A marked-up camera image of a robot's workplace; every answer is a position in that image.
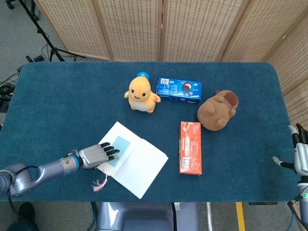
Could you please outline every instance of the notebook page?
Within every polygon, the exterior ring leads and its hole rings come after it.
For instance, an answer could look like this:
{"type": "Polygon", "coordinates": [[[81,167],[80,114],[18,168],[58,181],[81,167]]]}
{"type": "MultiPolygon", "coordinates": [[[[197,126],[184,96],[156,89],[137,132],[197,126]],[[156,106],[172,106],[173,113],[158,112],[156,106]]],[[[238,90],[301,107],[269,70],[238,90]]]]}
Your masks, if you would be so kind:
{"type": "Polygon", "coordinates": [[[167,160],[166,154],[141,139],[113,178],[141,199],[167,160]]]}
{"type": "Polygon", "coordinates": [[[99,144],[109,142],[115,149],[120,152],[115,154],[119,157],[118,160],[111,160],[99,165],[97,168],[108,176],[113,176],[114,173],[125,162],[126,158],[139,144],[141,138],[132,131],[124,127],[119,122],[116,122],[107,134],[102,138],[99,144]]]}

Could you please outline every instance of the plush toy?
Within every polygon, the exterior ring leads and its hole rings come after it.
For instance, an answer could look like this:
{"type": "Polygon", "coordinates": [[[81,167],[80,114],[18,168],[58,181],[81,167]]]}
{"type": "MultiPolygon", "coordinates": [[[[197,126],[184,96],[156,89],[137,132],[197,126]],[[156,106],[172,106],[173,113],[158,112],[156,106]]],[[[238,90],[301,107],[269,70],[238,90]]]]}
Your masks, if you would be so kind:
{"type": "Polygon", "coordinates": [[[237,96],[229,90],[217,91],[198,109],[198,120],[206,129],[217,131],[224,128],[236,113],[239,104],[237,96]]]}
{"type": "Polygon", "coordinates": [[[128,98],[132,110],[147,113],[152,113],[156,102],[161,102],[160,97],[151,92],[150,82],[144,73],[131,81],[129,90],[125,92],[124,98],[128,98]]]}

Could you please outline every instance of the blue cookie box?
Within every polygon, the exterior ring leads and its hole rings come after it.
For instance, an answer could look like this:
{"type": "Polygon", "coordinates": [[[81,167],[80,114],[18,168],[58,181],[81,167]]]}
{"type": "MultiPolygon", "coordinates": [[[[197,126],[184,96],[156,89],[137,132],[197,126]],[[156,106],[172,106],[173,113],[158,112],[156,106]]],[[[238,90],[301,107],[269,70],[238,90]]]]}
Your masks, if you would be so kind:
{"type": "Polygon", "coordinates": [[[162,100],[199,103],[202,83],[174,78],[159,78],[156,94],[162,100]]]}

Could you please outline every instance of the blue cable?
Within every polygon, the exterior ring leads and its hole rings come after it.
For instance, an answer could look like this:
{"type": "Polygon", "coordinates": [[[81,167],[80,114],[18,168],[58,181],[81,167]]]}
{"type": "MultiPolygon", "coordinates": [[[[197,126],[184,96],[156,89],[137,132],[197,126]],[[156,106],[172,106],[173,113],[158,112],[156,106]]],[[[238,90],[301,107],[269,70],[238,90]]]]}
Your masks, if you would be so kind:
{"type": "Polygon", "coordinates": [[[292,224],[293,224],[293,220],[294,220],[294,213],[292,213],[291,222],[290,222],[290,225],[289,225],[287,231],[291,231],[291,226],[292,226],[292,224]]]}

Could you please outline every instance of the woven panel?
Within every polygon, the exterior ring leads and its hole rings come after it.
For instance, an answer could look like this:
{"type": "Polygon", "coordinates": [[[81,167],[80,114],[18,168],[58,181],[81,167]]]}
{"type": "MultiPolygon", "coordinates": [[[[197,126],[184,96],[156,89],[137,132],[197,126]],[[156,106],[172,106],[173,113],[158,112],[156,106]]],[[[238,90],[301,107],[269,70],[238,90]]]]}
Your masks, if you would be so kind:
{"type": "Polygon", "coordinates": [[[91,0],[37,0],[68,51],[108,59],[91,0]]]}
{"type": "Polygon", "coordinates": [[[278,74],[282,91],[308,75],[308,15],[268,57],[278,74]]]}
{"type": "Polygon", "coordinates": [[[300,123],[308,129],[308,80],[287,94],[284,101],[291,124],[300,123]]]}
{"type": "Polygon", "coordinates": [[[307,4],[307,0],[255,0],[222,61],[262,61],[307,4]]]}
{"type": "Polygon", "coordinates": [[[168,0],[162,60],[214,61],[241,3],[241,0],[168,0]]]}
{"type": "Polygon", "coordinates": [[[158,0],[94,1],[114,60],[156,61],[158,0]]]}

